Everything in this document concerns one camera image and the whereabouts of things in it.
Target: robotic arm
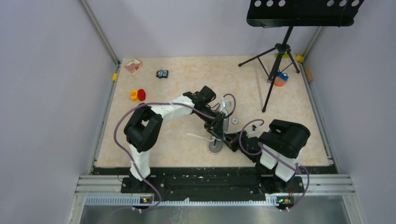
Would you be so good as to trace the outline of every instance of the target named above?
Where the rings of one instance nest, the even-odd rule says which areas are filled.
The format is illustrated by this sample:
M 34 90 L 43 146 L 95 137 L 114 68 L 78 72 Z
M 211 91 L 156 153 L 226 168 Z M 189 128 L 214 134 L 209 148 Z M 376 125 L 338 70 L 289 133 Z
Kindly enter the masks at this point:
M 277 164 L 277 160 L 266 152 L 257 155 L 247 154 L 240 147 L 240 134 L 242 134 L 241 144 L 248 153 L 260 152 L 261 147 L 258 145 L 260 142 L 272 154 L 291 166 L 295 166 L 310 136 L 310 132 L 305 126 L 287 121 L 274 120 L 269 125 L 270 130 L 263 132 L 259 138 L 249 138 L 247 132 L 244 130 L 238 133 L 228 134 L 223 130 L 226 115 L 221 111 L 212 111 L 208 105 L 215 98 L 216 94 L 209 87 L 204 86 L 199 92 L 184 93 L 182 96 L 170 101 L 170 105 L 144 106 L 132 114 L 124 128 L 124 134 L 127 136 L 127 142 L 129 143 L 135 164 L 144 178 L 150 174 L 149 150 L 157 141 L 161 125 L 172 119 L 192 113 L 198 115 L 205 122 L 204 128 L 207 132 L 217 139 L 222 140 L 232 151 L 236 152 L 240 150 L 252 162 L 260 164 L 261 167 L 264 166 L 267 169 L 273 169 Z M 188 105 L 195 110 L 182 105 L 175 105 L 176 103 Z M 136 179 L 142 181 L 133 165 L 130 171 Z M 294 175 L 294 171 L 283 164 L 278 164 L 275 174 L 286 182 Z

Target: music stand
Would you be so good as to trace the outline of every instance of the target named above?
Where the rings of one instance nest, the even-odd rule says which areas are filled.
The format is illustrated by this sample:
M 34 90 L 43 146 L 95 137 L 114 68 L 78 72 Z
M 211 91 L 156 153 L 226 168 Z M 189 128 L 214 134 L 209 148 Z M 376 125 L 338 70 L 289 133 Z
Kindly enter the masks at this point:
M 328 27 L 346 27 L 354 23 L 354 17 L 364 0 L 251 0 L 249 11 L 247 12 L 247 23 L 252 27 L 289 27 L 282 43 L 275 44 L 271 48 L 255 57 L 244 61 L 238 66 L 258 59 L 262 68 L 271 81 L 267 98 L 265 100 L 262 112 L 267 109 L 269 97 L 278 74 L 279 65 L 284 54 L 287 54 L 291 64 L 300 73 L 296 62 L 291 56 L 290 45 L 287 41 L 290 37 L 294 26 L 328 26 Z M 278 56 L 268 74 L 260 57 L 274 50 L 278 51 Z

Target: beige table surface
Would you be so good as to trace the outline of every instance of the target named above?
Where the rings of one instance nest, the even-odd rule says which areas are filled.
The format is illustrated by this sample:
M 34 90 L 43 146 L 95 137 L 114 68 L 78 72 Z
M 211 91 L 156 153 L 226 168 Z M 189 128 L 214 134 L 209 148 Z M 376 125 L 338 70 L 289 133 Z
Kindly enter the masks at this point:
M 273 119 L 282 119 L 305 125 L 311 132 L 307 145 L 300 157 L 306 166 L 329 165 L 312 106 L 308 98 L 303 78 L 290 66 L 285 72 L 289 80 L 283 87 L 274 87 L 265 113 L 261 112 L 262 98 L 265 100 L 270 84 L 259 62 L 254 60 L 238 67 L 250 56 L 208 56 L 208 57 L 166 57 L 139 58 L 143 66 L 131 74 L 124 66 L 130 59 L 124 59 L 118 77 L 105 133 L 97 161 L 97 167 L 130 167 L 130 159 L 113 140 L 115 125 L 120 118 L 140 102 L 133 102 L 129 94 L 133 89 L 144 89 L 145 102 L 168 102 L 184 92 L 199 91 L 209 86 L 217 98 L 214 105 L 225 93 L 232 93 L 237 100 L 233 117 L 239 124 L 230 124 L 228 132 L 239 131 L 253 119 L 264 119 L 260 132 L 267 131 Z M 269 71 L 275 57 L 263 56 L 262 62 Z M 281 68 L 289 64 L 282 60 Z M 159 79 L 156 71 L 169 70 L 169 78 Z M 119 142 L 129 149 L 123 129 L 127 119 L 117 132 Z M 161 128 L 158 140 L 150 150 L 151 167 L 250 167 L 254 166 L 241 152 L 232 152 L 225 145 L 222 151 L 209 153 L 208 142 L 186 135 L 194 133 L 210 137 L 204 129 L 204 122 L 197 115 L 187 115 L 174 119 Z

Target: tripod leg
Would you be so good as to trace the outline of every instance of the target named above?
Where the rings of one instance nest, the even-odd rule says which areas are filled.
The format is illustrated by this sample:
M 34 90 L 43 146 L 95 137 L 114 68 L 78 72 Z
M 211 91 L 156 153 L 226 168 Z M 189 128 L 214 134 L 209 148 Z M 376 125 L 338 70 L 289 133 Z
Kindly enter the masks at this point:
M 268 54 L 269 52 L 274 51 L 274 50 L 276 50 L 276 48 L 271 48 L 271 49 L 267 50 L 266 52 L 263 52 L 263 53 L 261 53 L 261 54 L 255 56 L 255 57 L 250 58 L 250 59 L 247 60 L 247 61 L 244 61 L 244 62 L 238 64 L 238 66 L 239 66 L 239 67 L 240 67 L 240 66 L 243 66 L 244 64 L 246 64 L 246 63 L 248 63 L 248 62 L 251 62 L 252 60 L 255 60 L 256 58 L 259 58 L 259 57 L 263 56 L 264 54 Z
M 278 56 L 276 57 L 274 66 L 272 67 L 271 73 L 269 74 L 269 79 L 272 80 L 272 82 L 271 82 L 271 86 L 269 87 L 267 99 L 265 100 L 265 104 L 264 107 L 262 108 L 262 112 L 265 112 L 267 109 L 268 100 L 272 92 L 272 87 L 274 87 L 275 78 L 276 75 L 278 74 L 278 69 L 279 69 L 279 65 L 281 64 L 282 57 L 283 57 L 283 53 L 279 52 Z
M 287 50 L 287 54 L 289 55 L 289 58 L 290 58 L 290 60 L 291 60 L 291 63 L 293 63 L 294 68 L 296 68 L 297 73 L 300 73 L 300 70 L 298 69 L 297 64 L 296 64 L 296 62 L 294 61 L 293 57 L 291 56 L 290 51 L 291 51 L 291 49 L 289 48 L 289 49 Z

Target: wall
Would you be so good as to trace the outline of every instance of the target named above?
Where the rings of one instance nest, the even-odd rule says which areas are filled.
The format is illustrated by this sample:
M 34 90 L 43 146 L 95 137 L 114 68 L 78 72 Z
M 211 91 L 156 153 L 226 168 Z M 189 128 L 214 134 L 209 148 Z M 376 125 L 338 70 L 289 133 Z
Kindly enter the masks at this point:
M 308 56 L 341 170 L 369 223 L 394 223 L 396 1 L 365 1 L 346 28 L 326 28 Z
M 0 2 L 0 223 L 66 221 L 114 71 L 78 1 Z
M 250 0 L 88 0 L 119 58 L 257 55 L 282 42 L 287 28 L 246 23 Z M 316 27 L 294 28 L 302 54 Z

